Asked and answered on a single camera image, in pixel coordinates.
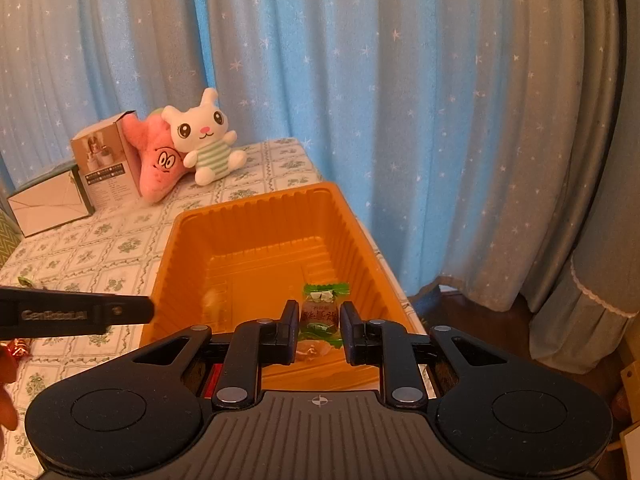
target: table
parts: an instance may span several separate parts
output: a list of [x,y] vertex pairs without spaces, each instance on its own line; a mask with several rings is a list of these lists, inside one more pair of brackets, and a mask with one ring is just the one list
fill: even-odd
[[[15,286],[18,276],[27,276],[57,290],[148,295],[172,224],[181,212],[322,180],[293,138],[268,140],[242,149],[247,153],[246,166],[209,186],[198,186],[193,174],[188,174],[157,205],[140,201],[108,208],[26,238],[0,270],[0,285]],[[424,333],[398,281],[368,231],[364,231],[415,332]],[[129,325],[111,327],[104,335],[34,340],[32,357],[20,364],[18,380],[7,387],[20,423],[15,432],[5,432],[0,480],[31,479],[42,471],[23,425],[33,398],[53,382],[137,348],[141,333],[142,325]]]

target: human hand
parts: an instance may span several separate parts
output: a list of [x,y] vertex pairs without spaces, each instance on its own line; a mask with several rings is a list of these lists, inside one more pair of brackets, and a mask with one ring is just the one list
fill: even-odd
[[[18,413],[4,385],[15,382],[17,371],[18,365],[15,359],[6,347],[0,348],[0,425],[9,431],[14,431],[18,427]],[[0,450],[3,447],[4,435],[0,431]]]

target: floor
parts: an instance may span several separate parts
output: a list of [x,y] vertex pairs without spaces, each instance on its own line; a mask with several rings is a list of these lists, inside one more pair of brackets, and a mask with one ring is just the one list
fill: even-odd
[[[514,355],[529,359],[529,320],[532,314],[527,302],[519,296],[507,312],[493,312],[473,303],[460,293],[445,293],[442,300],[432,304],[422,315],[425,327],[446,324],[469,335],[506,350]],[[622,387],[620,370],[623,365],[617,353],[605,357],[598,366],[585,375],[563,375],[584,384],[610,402]],[[624,429],[614,428],[615,435]],[[622,452],[606,452],[598,464],[596,473],[602,480],[625,480],[625,464]]]

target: triangular cutout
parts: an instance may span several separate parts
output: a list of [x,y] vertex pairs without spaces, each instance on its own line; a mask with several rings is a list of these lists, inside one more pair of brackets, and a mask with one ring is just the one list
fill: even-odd
[[188,341],[188,337],[173,339],[158,348],[154,348],[153,350],[136,357],[133,359],[133,362],[148,365],[168,366],[174,362],[174,359],[182,351]]
[[484,348],[480,348],[461,337],[454,337],[452,341],[462,354],[462,357],[464,357],[466,362],[471,366],[503,365],[507,362],[501,357],[493,355]]

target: orange plastic bin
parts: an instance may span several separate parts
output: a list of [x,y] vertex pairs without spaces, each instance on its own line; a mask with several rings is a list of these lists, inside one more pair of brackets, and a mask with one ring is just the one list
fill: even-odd
[[[302,304],[305,283],[347,282],[362,319],[412,327],[371,244],[335,184],[277,191],[182,213],[175,219],[152,299],[156,316],[141,344],[197,323],[232,332],[240,323],[280,317]],[[378,380],[375,367],[351,367],[344,351],[272,365],[262,386],[345,390]]]

